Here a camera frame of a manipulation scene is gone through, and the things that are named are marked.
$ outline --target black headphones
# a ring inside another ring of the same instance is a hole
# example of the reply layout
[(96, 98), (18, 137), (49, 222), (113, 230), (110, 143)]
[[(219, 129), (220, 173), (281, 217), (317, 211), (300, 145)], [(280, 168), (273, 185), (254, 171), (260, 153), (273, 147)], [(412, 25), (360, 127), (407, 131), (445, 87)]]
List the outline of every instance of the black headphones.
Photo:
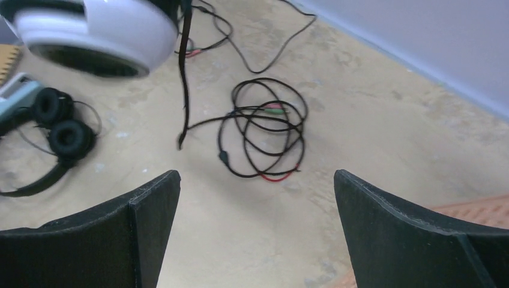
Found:
[(22, 107), (0, 122), (1, 139), (20, 125), (35, 121), (37, 127), (48, 131), (46, 137), (51, 154), (58, 158), (55, 167), (38, 181), (16, 191), (0, 191), (0, 196), (25, 197), (42, 192), (57, 183), (92, 151), (97, 134), (88, 125), (74, 118), (75, 103), (81, 102), (74, 101), (69, 94), (57, 89), (44, 88), (37, 94), (31, 107)]

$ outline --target floor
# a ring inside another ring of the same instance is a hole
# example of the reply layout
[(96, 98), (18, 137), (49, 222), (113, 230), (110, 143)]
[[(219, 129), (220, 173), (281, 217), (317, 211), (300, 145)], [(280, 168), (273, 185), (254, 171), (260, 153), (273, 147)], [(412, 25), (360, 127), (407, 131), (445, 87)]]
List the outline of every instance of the floor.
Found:
[[(274, 0), (213, 3), (255, 67), (307, 20)], [(198, 43), (218, 37), (210, 21), (195, 14)], [(281, 184), (231, 175), (217, 158), (217, 124), (191, 132), (176, 150), (182, 96), (175, 57), (131, 82), (98, 80), (30, 55), (19, 70), (94, 106), (104, 128), (97, 149), (57, 186), (0, 199), (0, 229), (38, 227), (178, 170), (182, 192), (159, 287), (333, 286), (349, 268), (334, 200), (337, 169), (424, 206), (509, 190), (506, 123), (320, 21), (264, 74), (294, 85), (310, 106), (302, 172)], [(231, 89), (254, 77), (230, 46), (190, 59), (187, 74), (191, 122), (224, 115)], [(253, 104), (263, 96), (255, 94)], [(239, 135), (228, 130), (230, 157), (249, 172)], [(282, 143), (257, 140), (274, 149)], [(2, 145), (0, 189), (36, 179), (54, 162), (17, 134)]]

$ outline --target white wall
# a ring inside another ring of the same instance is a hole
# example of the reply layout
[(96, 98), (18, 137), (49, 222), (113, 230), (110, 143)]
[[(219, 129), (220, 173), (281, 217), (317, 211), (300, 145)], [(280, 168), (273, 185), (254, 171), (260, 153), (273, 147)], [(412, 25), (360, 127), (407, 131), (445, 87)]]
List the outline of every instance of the white wall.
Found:
[(296, 0), (509, 120), (509, 0)]
[(5, 20), (0, 17), (0, 44), (14, 44), (16, 42), (17, 37), (7, 26)]

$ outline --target ear cushion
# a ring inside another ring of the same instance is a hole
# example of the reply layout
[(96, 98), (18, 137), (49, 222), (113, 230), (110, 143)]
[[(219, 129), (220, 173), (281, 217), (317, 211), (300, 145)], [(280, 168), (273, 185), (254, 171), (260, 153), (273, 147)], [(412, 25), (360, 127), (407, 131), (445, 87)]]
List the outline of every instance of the ear cushion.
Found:
[(92, 128), (77, 120), (65, 120), (53, 126), (48, 142), (59, 158), (81, 160), (95, 145)]
[(35, 97), (31, 110), (38, 124), (50, 128), (73, 117), (74, 103), (70, 95), (53, 88), (44, 88)]

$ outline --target black cable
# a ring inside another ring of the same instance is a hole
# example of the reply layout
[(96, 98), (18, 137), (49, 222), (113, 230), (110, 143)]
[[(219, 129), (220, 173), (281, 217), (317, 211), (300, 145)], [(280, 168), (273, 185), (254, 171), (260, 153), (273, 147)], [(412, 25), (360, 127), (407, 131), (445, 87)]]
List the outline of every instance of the black cable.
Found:
[[(21, 109), (29, 109), (28, 107), (19, 107), (18, 109), (16, 109), (15, 113), (18, 113), (19, 110)], [(16, 123), (16, 118), (13, 117), (12, 118), (12, 122), (13, 122), (13, 127), (16, 128), (16, 131), (17, 133), (19, 134), (19, 136), (21, 137), (21, 139), (23, 139), (23, 141), (25, 141), (26, 143), (28, 143), (30, 146), (32, 146), (33, 148), (41, 151), (41, 152), (44, 152), (46, 154), (49, 154), (49, 155), (52, 155), (52, 156), (56, 156), (55, 153), (53, 152), (50, 152), (40, 146), (38, 146), (37, 144), (35, 144), (34, 142), (30, 141), (30, 139), (28, 139), (28, 137), (21, 131), (21, 129), (19, 128), (18, 126), (18, 123)], [(46, 139), (47, 138), (47, 133), (44, 132), (44, 130), (40, 127), (36, 127), (36, 128), (39, 128), (39, 131), (41, 131), (41, 134), (43, 135), (43, 137)]]
[(193, 10), (187, 8), (184, 10), (184, 27), (182, 28), (182, 38), (180, 40), (180, 51), (178, 54), (178, 67), (180, 70), (180, 78), (182, 80), (182, 90), (184, 91), (184, 128), (178, 138), (178, 149), (182, 150), (182, 143), (184, 143), (185, 136), (189, 127), (189, 87), (187, 85), (187, 78), (185, 76), (185, 52), (187, 50), (187, 43), (189, 41), (189, 32), (191, 30), (191, 18), (193, 17)]
[(186, 49), (186, 54), (189, 54), (190, 52), (188, 52), (188, 51), (190, 51), (190, 50), (194, 50), (194, 49), (195, 49), (195, 46), (194, 46), (194, 41), (193, 41), (193, 39), (191, 39), (191, 37), (188, 37), (188, 38), (187, 38), (187, 41), (188, 41), (188, 44), (191, 44), (191, 47), (186, 47), (186, 48), (185, 48), (185, 49)]
[[(304, 113), (301, 113), (293, 104), (291, 104), (287, 101), (281, 100), (278, 97), (278, 95), (274, 92), (274, 90), (272, 88), (270, 88), (264, 82), (272, 82), (272, 83), (282, 85), (286, 89), (293, 92), (299, 98), (299, 100), (302, 102), (302, 104), (304, 106)], [(241, 94), (241, 92), (245, 92), (245, 90), (248, 87), (249, 88), (252, 87), (253, 84), (261, 85), (262, 87), (264, 87), (275, 98), (275, 100), (265, 102), (258, 106), (239, 106), (238, 105), (239, 95)], [(224, 163), (224, 165), (226, 165), (228, 170), (230, 170), (230, 172), (232, 172), (234, 175), (239, 176), (241, 178), (254, 178), (257, 176), (264, 176), (264, 178), (269, 181), (278, 182), (284, 178), (270, 179), (270, 178), (267, 178), (266, 176), (289, 175), (292, 172), (298, 171), (298, 168), (300, 167), (300, 164), (302, 163), (302, 160), (304, 159), (304, 153), (306, 150), (303, 133), (304, 133), (304, 123), (305, 123), (305, 121), (307, 119), (307, 115), (309, 113), (309, 109), (307, 107), (306, 101), (304, 100), (304, 97), (297, 90), (295, 90), (293, 87), (291, 87), (290, 85), (288, 85), (282, 81), (279, 81), (279, 80), (273, 79), (273, 78), (262, 77), (262, 78), (252, 79), (252, 80), (246, 80), (246, 81), (243, 81), (240, 84), (238, 84), (232, 91), (232, 103), (233, 103), (233, 110), (230, 113), (226, 114), (225, 116), (211, 118), (211, 119), (207, 119), (207, 120), (198, 122), (192, 126), (189, 126), (188, 129), (191, 130), (191, 129), (194, 129), (194, 128), (201, 126), (203, 124), (220, 121), (221, 124), (219, 126), (219, 131), (218, 131), (218, 135), (217, 135), (217, 146), (219, 149), (219, 158)], [(270, 105), (272, 105), (272, 104), (278, 104), (278, 105), (282, 106), (281, 115), (283, 116), (283, 119), (278, 118), (276, 116), (260, 115), (261, 113), (266, 112), (266, 110), (267, 110), (266, 107), (270, 107)], [(287, 112), (287, 109), (290, 109), (291, 113), (295, 113), (297, 115), (297, 117), (299, 119), (298, 123), (293, 124), (290, 121), (289, 112)], [(244, 125), (241, 125), (241, 123), (239, 122), (239, 118), (246, 119), (246, 123)], [(244, 153), (245, 153), (246, 158), (247, 158), (248, 162), (250, 163), (251, 167), (255, 171), (254, 174), (239, 173), (235, 169), (233, 169), (230, 165), (228, 153), (224, 150), (224, 147), (223, 147), (224, 126), (226, 124), (226, 121), (228, 121), (230, 119), (235, 120), (237, 129), (238, 129), (239, 133), (242, 135), (243, 143), (244, 143)], [(264, 120), (269, 120), (272, 122), (286, 124), (286, 128), (273, 129), (273, 128), (265, 127), (262, 124), (256, 122), (255, 119), (264, 119)], [(284, 145), (282, 151), (277, 152), (277, 153), (268, 152), (268, 151), (262, 149), (261, 147), (255, 145), (247, 136), (247, 131), (248, 131), (248, 128), (251, 126), (251, 124), (258, 127), (261, 130), (264, 130), (264, 131), (267, 131), (270, 133), (275, 133), (275, 134), (286, 133), (285, 145)], [(292, 136), (294, 134), (297, 134), (296, 135), (297, 137), (294, 140), (292, 140)], [(283, 157), (288, 154), (288, 151), (290, 151), (299, 142), (302, 145), (302, 149), (301, 149), (300, 156), (299, 156), (297, 162), (295, 163), (295, 166), (291, 169), (288, 169), (288, 170), (285, 170), (282, 172), (271, 172), (271, 170), (273, 168), (275, 168), (276, 165), (278, 165), (281, 162)], [(260, 169), (256, 166), (253, 159), (251, 158), (251, 155), (248, 150), (249, 146), (264, 155), (267, 155), (270, 157), (276, 157), (276, 159), (269, 167)]]
[[(305, 12), (301, 11), (299, 8), (297, 8), (294, 4), (290, 3), (289, 1), (279, 0), (284, 3), (289, 4), (292, 8), (297, 10), (297, 12), (299, 12), (300, 14), (305, 15), (305, 16), (312, 16), (313, 18), (311, 21), (309, 21), (308, 24), (306, 24), (305, 27), (300, 29), (298, 32), (294, 33), (294, 35), (292, 35), (290, 38), (288, 38), (283, 43), (282, 47), (280, 48), (280, 50), (278, 51), (278, 53), (276, 54), (274, 59), (272, 61), (270, 61), (269, 64), (265, 68), (263, 68), (259, 71), (255, 71), (254, 69), (251, 68), (251, 66), (249, 66), (249, 63), (247, 62), (245, 56), (242, 54), (242, 51), (240, 51), (238, 46), (233, 42), (233, 39), (232, 39), (233, 26), (231, 25), (231, 23), (228, 22), (225, 18), (218, 15), (215, 7), (212, 4), (210, 4), (209, 2), (206, 2), (204, 0), (199, 0), (199, 1), (201, 3), (203, 3), (204, 5), (206, 5), (207, 7), (193, 5), (192, 8), (198, 9), (199, 11), (201, 11), (203, 13), (212, 15), (212, 22), (213, 22), (215, 28), (218, 31), (220, 31), (224, 37), (221, 40), (215, 42), (214, 44), (206, 46), (201, 49), (196, 48), (194, 46), (194, 42), (191, 42), (191, 46), (192, 46), (191, 50), (200, 50), (200, 52), (204, 52), (207, 50), (218, 48), (226, 42), (230, 42), (232, 44), (233, 48), (236, 50), (237, 54), (239, 54), (239, 56), (241, 57), (242, 62), (244, 63), (246, 69), (248, 69), (248, 71), (253, 74), (261, 74), (261, 73), (269, 70), (277, 62), (279, 57), (281, 57), (283, 51), (285, 50), (287, 45), (290, 43), (290, 41), (292, 41), (297, 35), (299, 35), (304, 30), (306, 30), (309, 26), (311, 26), (317, 19), (317, 15), (305, 13)], [(304, 100), (303, 96), (296, 89), (294, 89), (290, 85), (288, 85), (282, 81), (279, 81), (277, 79), (262, 77), (262, 78), (247, 80), (247, 81), (244, 81), (244, 82), (238, 84), (233, 89), (233, 91), (232, 91), (233, 110), (230, 113), (228, 113), (227, 115), (225, 115), (223, 117), (207, 119), (207, 120), (198, 122), (194, 125), (188, 126), (188, 122), (189, 122), (189, 106), (188, 105), (189, 105), (189, 102), (188, 102), (188, 87), (187, 87), (187, 81), (185, 78), (185, 59), (186, 59), (186, 57), (191, 55), (192, 51), (189, 51), (189, 49), (187, 48), (188, 41), (189, 41), (190, 25), (188, 22), (186, 22), (186, 20), (189, 19), (189, 22), (190, 22), (191, 11), (189, 11), (187, 13), (188, 14), (184, 14), (184, 17), (183, 17), (184, 27), (183, 27), (182, 33), (181, 33), (182, 34), (181, 45), (180, 45), (180, 50), (178, 52), (178, 54), (179, 54), (179, 69), (180, 69), (181, 77), (182, 77), (182, 85), (184, 87), (184, 103), (185, 103), (185, 123), (184, 123), (184, 129), (182, 131), (182, 134), (179, 136), (178, 148), (179, 149), (182, 148), (182, 142), (184, 141), (185, 135), (187, 134), (188, 130), (194, 129), (198, 126), (201, 126), (201, 125), (204, 125), (207, 123), (220, 121), (221, 124), (220, 124), (218, 135), (217, 135), (217, 145), (218, 145), (218, 149), (219, 149), (218, 156), (221, 159), (221, 161), (225, 164), (225, 166), (228, 168), (228, 170), (230, 170), (230, 172), (232, 172), (234, 175), (239, 176), (241, 178), (254, 178), (257, 176), (261, 176), (264, 179), (271, 181), (271, 182), (279, 182), (279, 181), (286, 179), (289, 175), (291, 175), (291, 173), (298, 171), (298, 168), (300, 167), (300, 165), (304, 159), (304, 154), (305, 154), (305, 150), (306, 150), (305, 149), (305, 140), (303, 137), (304, 123), (307, 119), (307, 115), (309, 112), (306, 101)], [(219, 21), (226, 24), (226, 26), (228, 27), (228, 31), (225, 31), (224, 29), (222, 29), (219, 26)], [(304, 107), (304, 113), (301, 113), (291, 103), (288, 103), (287, 101), (282, 101), (281, 99), (279, 99), (277, 94), (264, 82), (276, 83), (276, 84), (282, 85), (286, 89), (292, 91), (300, 99), (300, 101), (302, 101), (303, 107)], [(246, 87), (248, 87), (248, 86), (251, 87), (252, 85), (263, 86), (267, 91), (270, 92), (270, 94), (275, 98), (275, 100), (265, 102), (258, 106), (239, 106), (238, 99), (239, 99), (240, 92), (245, 90)], [(273, 105), (279, 106), (280, 109), (274, 109)], [(297, 115), (298, 119), (300, 120), (299, 123), (293, 124), (290, 121), (287, 109), (290, 109), (291, 111), (293, 111), (293, 113), (295, 113)], [(260, 115), (261, 113), (267, 113), (267, 112), (274, 113), (275, 111), (279, 111), (278, 114), (282, 115), (283, 118), (279, 118), (276, 116)], [(246, 120), (244, 125), (241, 125), (241, 123), (239, 121), (240, 118), (243, 118)], [(254, 170), (254, 173), (252, 173), (252, 174), (242, 174), (242, 173), (237, 172), (234, 168), (232, 168), (230, 165), (230, 162), (229, 162), (229, 154), (223, 148), (223, 140), (222, 139), (223, 139), (224, 126), (226, 125), (226, 122), (230, 119), (233, 119), (235, 121), (237, 129), (238, 129), (239, 133), (242, 135), (245, 156), (247, 158), (247, 161), (250, 163), (251, 167)], [(260, 123), (256, 122), (255, 121), (256, 119), (263, 119), (266, 121), (282, 123), (282, 124), (286, 125), (286, 128), (272, 129), (269, 127), (264, 127)], [(255, 127), (258, 127), (261, 130), (264, 130), (264, 131), (267, 131), (270, 133), (286, 133), (286, 140), (285, 140), (285, 145), (284, 145), (283, 149), (278, 153), (272, 153), (272, 152), (263, 150), (261, 147), (255, 145), (247, 136), (247, 131), (248, 131), (248, 128), (251, 126), (251, 124), (254, 125)], [(281, 162), (281, 160), (285, 157), (285, 155), (287, 155), (288, 152), (297, 145), (297, 143), (300, 143), (302, 145), (302, 149), (301, 149), (300, 156), (297, 159), (295, 166), (291, 169), (286, 170), (286, 171), (273, 172), (272, 169), (275, 168)], [(267, 168), (260, 169), (256, 166), (253, 159), (251, 158), (248, 147), (252, 147), (255, 150), (257, 150), (258, 152), (260, 152), (266, 156), (275, 157), (276, 159)], [(279, 178), (279, 179), (271, 179), (268, 177), (268, 176), (281, 176), (281, 175), (285, 175), (285, 176), (282, 178)]]
[[(288, 46), (288, 44), (296, 37), (298, 36), (300, 33), (304, 32), (307, 28), (309, 28), (313, 23), (315, 23), (315, 21), (318, 19), (318, 16), (316, 14), (311, 14), (311, 13), (306, 13), (306, 12), (303, 12), (302, 10), (300, 10), (297, 6), (295, 6), (293, 3), (289, 2), (288, 0), (278, 0), (278, 1), (281, 1), (285, 4), (288, 4), (290, 5), (295, 11), (297, 11), (298, 13), (300, 13), (301, 15), (304, 15), (304, 16), (309, 16), (309, 17), (312, 17), (311, 21), (309, 21), (308, 24), (306, 24), (304, 27), (302, 27), (299, 31), (297, 31), (296, 33), (294, 33), (292, 36), (290, 36), (282, 45), (282, 47), (279, 49), (279, 51), (277, 52), (276, 56), (272, 59), (272, 61), (269, 62), (269, 64), (267, 66), (265, 66), (265, 68), (261, 69), (261, 70), (254, 70), (251, 68), (251, 66), (249, 65), (249, 63), (247, 62), (247, 59), (245, 58), (244, 54), (242, 53), (242, 51), (240, 50), (240, 48), (235, 44), (235, 42), (233, 42), (233, 39), (232, 39), (232, 36), (233, 36), (233, 26), (232, 24), (226, 20), (225, 18), (219, 16), (216, 12), (216, 9), (215, 9), (215, 6), (213, 6), (212, 4), (210, 4), (209, 2), (205, 1), (205, 0), (199, 0), (201, 3), (205, 4), (208, 6), (207, 7), (204, 7), (204, 6), (196, 6), (194, 5), (193, 8), (195, 9), (198, 9), (199, 11), (205, 13), (205, 14), (209, 14), (212, 16), (212, 22), (214, 24), (214, 27), (219, 31), (221, 32), (221, 34), (223, 34), (223, 38), (221, 40), (219, 40), (218, 42), (210, 45), (210, 46), (207, 46), (207, 47), (204, 47), (204, 48), (201, 48), (200, 50), (201, 51), (207, 51), (207, 50), (211, 50), (211, 49), (214, 49), (214, 48), (218, 48), (220, 47), (222, 44), (224, 44), (226, 41), (230, 42), (230, 44), (233, 46), (233, 48), (235, 49), (235, 51), (237, 52), (237, 54), (239, 54), (240, 58), (242, 59), (242, 62), (244, 63), (244, 66), (246, 67), (246, 69), (248, 69), (249, 72), (253, 73), (253, 74), (262, 74), (263, 72), (266, 72), (267, 70), (269, 70), (276, 62), (277, 60), (281, 57), (281, 55), (283, 54), (285, 48)], [(224, 24), (226, 24), (228, 26), (228, 31), (225, 31), (223, 30), (220, 26), (219, 26), (219, 21), (223, 22)]]
[(101, 116), (99, 116), (99, 113), (97, 112), (97, 110), (95, 108), (93, 108), (90, 104), (86, 104), (85, 102), (81, 102), (81, 101), (73, 101), (73, 102), (87, 107), (95, 115), (95, 118), (97, 119), (97, 131), (95, 132), (95, 136), (99, 137), (101, 135), (101, 133), (103, 132), (103, 121), (101, 120)]

